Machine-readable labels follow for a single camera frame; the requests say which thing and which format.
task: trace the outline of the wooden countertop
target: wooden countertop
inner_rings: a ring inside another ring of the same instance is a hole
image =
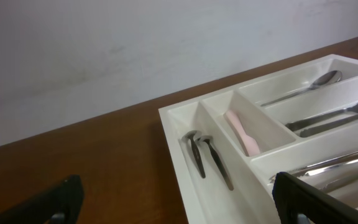
[[[158,109],[329,54],[358,59],[358,38],[0,147],[0,212],[79,174],[77,223],[187,223]]]

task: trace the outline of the steel utensil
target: steel utensil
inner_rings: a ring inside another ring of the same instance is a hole
[[[287,173],[295,177],[312,176],[356,162],[358,162],[358,151],[328,159],[326,161],[311,164],[305,167],[289,170],[287,171]],[[271,184],[274,183],[275,178],[276,175],[273,175],[271,178],[269,178]]]
[[[291,94],[289,94],[287,96],[283,96],[283,97],[281,97],[279,99],[270,101],[268,103],[264,103],[261,106],[268,106],[268,105],[271,105],[273,103],[277,103],[279,101],[286,100],[286,99],[289,99],[289,98],[294,97],[294,96],[298,96],[298,95],[300,95],[302,93],[306,93],[307,91],[316,90],[318,88],[322,88],[324,86],[331,85],[333,83],[341,81],[341,79],[342,79],[342,72],[341,71],[334,70],[334,71],[327,72],[324,75],[320,76],[317,80],[315,80],[308,88],[296,91],[294,93],[291,93]]]
[[[182,137],[182,140],[185,142],[187,142],[187,140],[190,140],[191,150],[193,151],[194,159],[197,163],[198,170],[200,171],[201,177],[205,178],[203,161],[201,160],[200,151],[198,150],[197,144],[194,140],[195,136],[200,136],[200,135],[201,135],[201,131],[197,131],[197,130],[189,131],[187,134],[185,134]]]
[[[312,128],[308,128],[305,130],[302,130],[301,133],[299,134],[299,136],[306,138],[306,137],[310,137],[312,135],[318,134],[318,133],[322,133],[323,131],[327,131],[330,130],[332,128],[336,128],[339,126],[342,126],[344,124],[350,123],[352,121],[356,121],[358,120],[358,114],[357,115],[353,115],[350,116],[348,118],[344,118],[344,119],[340,119],[337,121],[333,121],[327,124],[322,124],[316,127],[312,127]]]
[[[350,106],[348,108],[343,108],[343,109],[336,110],[336,111],[333,111],[333,112],[317,115],[317,116],[314,116],[314,117],[311,117],[311,118],[302,119],[300,121],[294,121],[294,122],[286,124],[285,126],[287,128],[289,128],[291,131],[297,131],[297,130],[300,130],[300,129],[305,128],[307,126],[310,126],[312,124],[318,123],[320,121],[327,120],[329,118],[333,118],[333,117],[335,117],[337,115],[347,113],[347,112],[358,113],[358,103],[356,105]]]
[[[233,190],[234,189],[233,184],[232,184],[230,177],[227,174],[227,172],[223,166],[221,158],[219,157],[218,150],[216,149],[216,146],[214,145],[214,142],[213,142],[213,137],[212,136],[201,136],[200,138],[197,139],[197,142],[205,142],[208,145],[209,151],[211,152],[211,155],[212,155],[212,158],[214,159],[219,171],[221,172],[223,179],[226,182],[227,187],[229,188],[229,190]]]
[[[326,184],[324,187],[321,187],[320,190],[324,193],[332,192],[336,189],[340,189],[341,187],[344,187],[346,185],[349,185],[355,181],[358,180],[358,172],[345,176],[343,178],[334,180],[328,184]]]

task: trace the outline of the spoon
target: spoon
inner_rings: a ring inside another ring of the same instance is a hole
[[[317,90],[318,88],[322,88],[324,86],[328,86],[328,85],[331,85],[333,83],[339,82],[339,81],[341,81],[341,79],[342,79],[342,72],[341,71],[338,71],[338,70],[330,71],[330,72],[325,73],[324,75],[320,76],[308,88],[305,88],[304,90],[296,91],[294,93],[291,93],[291,94],[289,94],[287,96],[283,96],[283,97],[281,97],[279,99],[270,101],[268,103],[264,103],[261,106],[271,105],[273,103],[276,103],[276,102],[279,102],[279,101],[282,101],[282,100],[286,100],[286,99],[289,99],[289,98],[294,97],[294,96],[298,96],[298,95],[300,95],[302,93],[306,93],[307,91],[310,91],[310,90]]]

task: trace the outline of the white cutlery tray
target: white cutlery tray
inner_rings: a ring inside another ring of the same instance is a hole
[[[302,88],[331,70],[342,80],[319,90],[261,107],[262,103]],[[292,68],[239,83],[159,110],[181,196],[190,224],[280,223],[269,178],[310,163],[358,150],[358,121],[301,138],[284,124],[358,102],[358,60],[328,55]],[[232,109],[261,153],[247,157],[223,114]],[[230,191],[205,146],[199,146],[206,178],[202,179],[188,142],[182,137],[199,130],[212,135],[226,165]],[[355,208],[349,194],[333,196]]]

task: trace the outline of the spoon handle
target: spoon handle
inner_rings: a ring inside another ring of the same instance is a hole
[[[300,129],[305,128],[307,126],[310,126],[312,124],[318,123],[320,121],[325,121],[325,120],[327,120],[329,118],[333,118],[333,117],[335,117],[337,115],[343,114],[346,111],[347,111],[347,108],[339,109],[339,110],[332,111],[332,112],[329,112],[329,113],[313,116],[311,118],[302,119],[300,121],[289,122],[285,126],[291,131],[297,131],[297,130],[300,130]]]
[[[219,154],[217,153],[216,146],[213,143],[207,143],[209,147],[209,151],[211,152],[211,156],[214,159],[216,166],[218,167],[219,171],[221,172],[224,181],[226,182],[227,187],[229,190],[233,190],[233,183],[231,182],[231,179],[229,175],[226,172],[226,169],[224,168],[224,165],[222,163],[222,160],[219,158]]]
[[[196,160],[200,175],[202,178],[205,178],[205,171],[203,166],[203,161],[201,160],[200,151],[198,150],[196,142],[194,142],[194,139],[190,139],[191,142],[191,150],[193,151],[194,158]]]
[[[270,102],[264,103],[264,104],[262,104],[261,106],[268,106],[268,105],[277,103],[277,102],[279,102],[279,101],[286,100],[286,99],[289,99],[289,98],[294,97],[294,96],[298,96],[298,95],[300,95],[300,94],[302,94],[302,93],[306,93],[307,91],[310,91],[310,90],[311,90],[310,88],[306,88],[306,89],[304,89],[304,90],[299,90],[299,91],[296,91],[296,92],[294,92],[294,93],[288,94],[287,96],[283,96],[283,97],[281,97],[281,98],[279,98],[279,99],[272,100],[272,101],[270,101]]]

